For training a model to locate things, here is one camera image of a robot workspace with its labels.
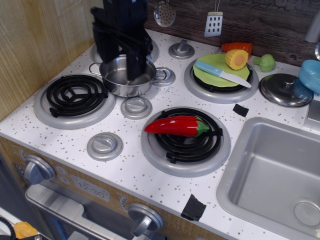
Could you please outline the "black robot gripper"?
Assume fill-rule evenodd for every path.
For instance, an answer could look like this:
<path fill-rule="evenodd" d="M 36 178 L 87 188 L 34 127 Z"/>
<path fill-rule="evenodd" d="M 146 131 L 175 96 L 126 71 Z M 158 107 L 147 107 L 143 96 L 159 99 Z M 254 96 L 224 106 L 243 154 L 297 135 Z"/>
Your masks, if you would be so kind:
<path fill-rule="evenodd" d="M 139 43 L 141 49 L 126 51 L 127 79 L 135 80 L 146 72 L 150 62 L 151 37 L 144 27 L 148 18 L 147 0 L 104 0 L 103 8 L 92 7 L 93 36 L 97 52 L 107 64 L 119 56 L 121 40 Z"/>

